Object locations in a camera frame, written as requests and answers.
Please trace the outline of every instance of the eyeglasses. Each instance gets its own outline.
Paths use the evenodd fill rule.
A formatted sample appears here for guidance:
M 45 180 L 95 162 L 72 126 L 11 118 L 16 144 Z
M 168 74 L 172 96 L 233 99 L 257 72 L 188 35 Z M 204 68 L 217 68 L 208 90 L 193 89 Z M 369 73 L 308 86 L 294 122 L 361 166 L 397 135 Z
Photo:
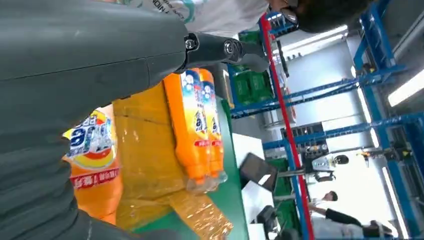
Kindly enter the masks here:
M 287 0 L 288 7 L 281 8 L 281 14 L 292 24 L 298 24 L 298 17 L 296 16 L 295 9 L 298 7 L 299 0 Z

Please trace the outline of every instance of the bottle label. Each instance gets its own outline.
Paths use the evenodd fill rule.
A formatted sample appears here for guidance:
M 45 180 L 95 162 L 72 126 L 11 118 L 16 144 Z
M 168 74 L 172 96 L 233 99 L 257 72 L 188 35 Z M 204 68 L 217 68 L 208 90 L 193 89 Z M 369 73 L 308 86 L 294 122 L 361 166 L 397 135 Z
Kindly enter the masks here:
M 206 112 L 206 119 L 207 119 L 208 125 L 211 128 L 210 130 L 211 130 L 211 133 L 214 135 L 214 137 L 220 139 L 221 129 L 218 123 L 217 99 L 215 96 L 214 85 L 208 81 L 202 81 L 202 86 L 203 86 L 202 96 L 203 96 L 204 109 Z
M 118 176 L 119 167 L 117 164 L 112 165 L 116 158 L 113 149 L 114 131 L 112 120 L 95 110 L 81 124 L 63 134 L 70 140 L 70 149 L 65 159 L 88 173 L 71 176 L 74 188 L 90 188 Z
M 181 87 L 186 119 L 191 121 L 187 122 L 187 125 L 192 128 L 197 136 L 194 145 L 197 147 L 209 146 L 205 108 L 202 102 L 202 83 L 199 74 L 193 70 L 185 71 L 185 75 L 182 74 L 181 76 Z

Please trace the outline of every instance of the white wall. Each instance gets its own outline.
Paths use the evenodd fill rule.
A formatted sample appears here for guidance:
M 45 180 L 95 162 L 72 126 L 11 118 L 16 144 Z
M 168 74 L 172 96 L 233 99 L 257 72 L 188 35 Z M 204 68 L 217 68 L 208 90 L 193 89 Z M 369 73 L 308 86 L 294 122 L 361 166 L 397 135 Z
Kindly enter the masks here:
M 352 78 L 353 61 L 346 42 L 294 59 L 287 65 L 290 74 L 287 85 L 292 93 L 340 81 L 343 78 Z M 296 126 L 323 122 L 324 130 L 327 131 L 364 122 L 357 91 L 299 104 L 294 108 Z M 327 141 L 330 151 L 372 145 L 369 133 L 351 134 Z
M 356 151 L 345 154 L 349 157 L 349 164 L 337 167 L 335 181 L 308 186 L 311 198 L 322 198 L 325 193 L 335 191 L 338 201 L 325 203 L 321 207 L 351 215 L 362 224 L 368 224 L 371 220 L 393 220 L 384 183 L 375 166 L 370 164 L 368 168 L 364 158 L 358 156 Z

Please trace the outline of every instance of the black hair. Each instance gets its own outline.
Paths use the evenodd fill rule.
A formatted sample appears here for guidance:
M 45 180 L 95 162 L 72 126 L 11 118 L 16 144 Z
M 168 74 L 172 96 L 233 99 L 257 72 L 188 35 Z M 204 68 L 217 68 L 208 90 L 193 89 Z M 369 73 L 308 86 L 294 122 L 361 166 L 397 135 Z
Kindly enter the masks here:
M 299 29 L 322 33 L 357 20 L 374 0 L 299 0 Z
M 335 157 L 335 159 L 338 159 L 338 164 L 348 164 L 349 158 L 346 155 L 338 155 Z
M 337 196 L 337 193 L 335 191 L 330 191 L 331 195 L 332 195 L 332 200 L 335 202 L 337 200 L 339 200 L 339 196 Z

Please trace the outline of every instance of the red metal pole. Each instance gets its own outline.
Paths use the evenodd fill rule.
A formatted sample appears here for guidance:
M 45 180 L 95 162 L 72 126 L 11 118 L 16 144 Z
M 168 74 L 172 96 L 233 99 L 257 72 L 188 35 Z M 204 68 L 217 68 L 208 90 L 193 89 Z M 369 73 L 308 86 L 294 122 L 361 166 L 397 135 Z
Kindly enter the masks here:
M 293 153 L 294 163 L 295 163 L 297 168 L 300 168 L 302 165 L 301 165 L 301 161 L 299 160 L 298 150 L 296 148 L 296 143 L 295 143 L 295 137 L 293 136 L 292 128 L 290 127 L 289 117 L 287 115 L 286 104 L 285 104 L 284 99 L 283 99 L 283 94 L 280 90 L 280 82 L 279 82 L 279 79 L 278 79 L 276 66 L 275 66 L 274 61 L 273 61 L 273 50 L 271 48 L 270 36 L 268 34 L 271 27 L 270 27 L 270 23 L 268 22 L 266 16 L 267 16 L 267 14 L 265 13 L 260 18 L 259 24 L 262 25 L 263 41 L 264 41 L 264 45 L 265 45 L 266 54 L 268 55 L 268 59 L 269 59 L 270 65 L 271 65 L 270 71 L 271 71 L 271 74 L 272 74 L 272 78 L 274 79 L 274 87 L 277 88 L 276 89 L 277 98 L 278 98 L 279 105 L 281 107 L 281 113 L 282 113 L 282 118 L 284 119 L 284 123 L 285 123 L 285 129 L 286 129 L 286 132 L 287 132 L 288 142 L 290 143 L 291 152 Z M 302 204 L 303 204 L 303 209 L 304 209 L 303 214 L 304 214 L 307 229 L 309 231 L 309 239 L 314 240 L 315 239 L 314 229 L 312 228 L 311 216 L 309 214 L 308 200 L 307 200 L 307 190 L 306 190 L 306 184 L 305 184 L 305 181 L 304 181 L 304 177 L 302 175 L 298 176 L 298 181 L 299 181 L 299 186 L 300 186 L 300 194 L 301 194 L 300 197 L 302 199 Z

